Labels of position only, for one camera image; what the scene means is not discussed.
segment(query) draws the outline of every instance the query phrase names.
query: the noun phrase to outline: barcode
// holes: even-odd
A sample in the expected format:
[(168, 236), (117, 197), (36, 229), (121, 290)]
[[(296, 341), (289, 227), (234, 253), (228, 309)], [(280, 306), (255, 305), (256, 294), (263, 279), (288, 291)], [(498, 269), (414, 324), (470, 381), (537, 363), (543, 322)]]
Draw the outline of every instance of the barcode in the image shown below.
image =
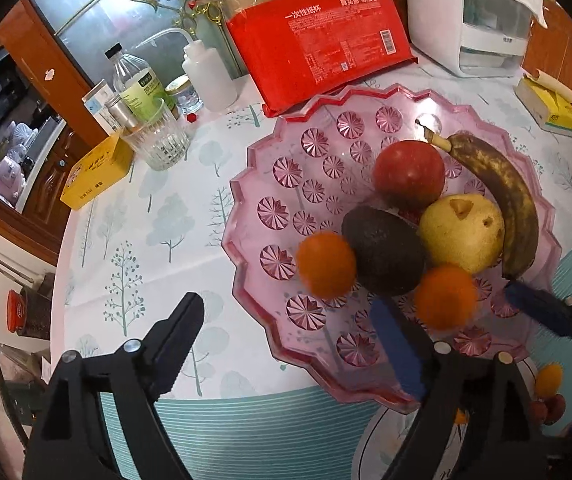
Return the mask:
[(386, 54), (389, 56), (396, 53), (395, 43), (393, 43), (393, 35), (390, 33), (390, 29), (380, 30), (381, 41), (384, 42), (384, 48), (386, 49)]

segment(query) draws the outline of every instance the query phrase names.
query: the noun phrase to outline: white squeeze bottle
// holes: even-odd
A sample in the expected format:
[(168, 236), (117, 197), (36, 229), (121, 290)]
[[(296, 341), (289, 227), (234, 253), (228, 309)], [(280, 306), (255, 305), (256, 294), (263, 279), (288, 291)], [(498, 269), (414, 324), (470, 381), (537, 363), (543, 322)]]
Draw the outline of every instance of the white squeeze bottle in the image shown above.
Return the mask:
[(114, 67), (112, 83), (115, 91), (122, 96), (138, 119), (144, 123), (149, 121), (159, 110), (159, 98), (173, 111), (176, 106), (174, 99), (166, 93), (146, 61), (131, 54), (124, 54), (119, 43), (106, 51), (106, 57)]
[(217, 50), (195, 40), (184, 47), (184, 52), (186, 61), (182, 68), (204, 106), (211, 112), (221, 112), (233, 104), (237, 90)]

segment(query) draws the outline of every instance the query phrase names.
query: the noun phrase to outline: fruit tray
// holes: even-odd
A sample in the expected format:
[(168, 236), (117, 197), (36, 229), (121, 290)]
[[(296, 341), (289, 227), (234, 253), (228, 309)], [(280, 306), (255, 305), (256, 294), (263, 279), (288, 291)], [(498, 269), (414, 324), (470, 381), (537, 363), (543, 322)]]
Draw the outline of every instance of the fruit tray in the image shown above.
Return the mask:
[[(540, 227), (535, 263), (524, 280), (550, 288), (561, 247), (552, 234), (555, 209), (542, 196), (530, 159), (514, 150), (506, 131), (482, 121), (470, 106), (400, 85), (349, 86), (279, 118), (271, 135), (249, 147), (248, 167), (230, 182), (235, 205), (222, 243), (236, 265), (233, 295), (266, 329), (275, 358), (306, 368), (340, 402), (375, 399), (400, 412), (415, 409), (416, 402), (400, 388), (368, 319), (370, 293), (357, 283), (345, 297), (314, 298), (298, 277), (294, 255), (305, 236), (341, 232), (346, 212), (361, 203), (377, 204), (371, 183), (375, 158), (393, 142), (424, 140), (418, 118), (444, 137), (473, 132), (524, 177)], [(473, 174), (440, 153), (443, 194), (482, 193), (494, 200)], [(411, 224), (418, 221), (416, 212), (391, 211)], [(471, 356), (491, 358), (498, 351), (509, 351), (516, 360), (527, 356), (525, 343), (535, 325), (506, 303), (499, 263), (475, 276), (480, 306), (469, 326), (429, 332), (433, 338)], [(412, 292), (397, 301), (415, 319)]]

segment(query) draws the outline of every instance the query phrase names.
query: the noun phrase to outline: red lid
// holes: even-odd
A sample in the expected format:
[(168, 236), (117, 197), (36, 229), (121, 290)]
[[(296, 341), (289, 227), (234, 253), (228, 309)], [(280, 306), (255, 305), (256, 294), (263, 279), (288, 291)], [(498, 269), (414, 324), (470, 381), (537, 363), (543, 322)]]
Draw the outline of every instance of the red lid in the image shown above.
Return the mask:
[(23, 328), (26, 323), (26, 304), (14, 290), (8, 291), (6, 300), (6, 327), (9, 332)]

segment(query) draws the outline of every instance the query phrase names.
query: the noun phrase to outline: overripe banana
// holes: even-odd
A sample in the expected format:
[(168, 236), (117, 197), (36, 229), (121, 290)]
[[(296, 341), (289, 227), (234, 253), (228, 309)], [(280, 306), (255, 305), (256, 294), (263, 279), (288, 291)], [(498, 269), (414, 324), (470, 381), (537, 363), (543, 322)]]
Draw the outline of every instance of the overripe banana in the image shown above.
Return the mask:
[(444, 139), (425, 126), (424, 131), (428, 142), (468, 168), (497, 200), (506, 229), (502, 276), (517, 279), (535, 260), (540, 236), (537, 210), (524, 179), (505, 156), (470, 132), (461, 130)]

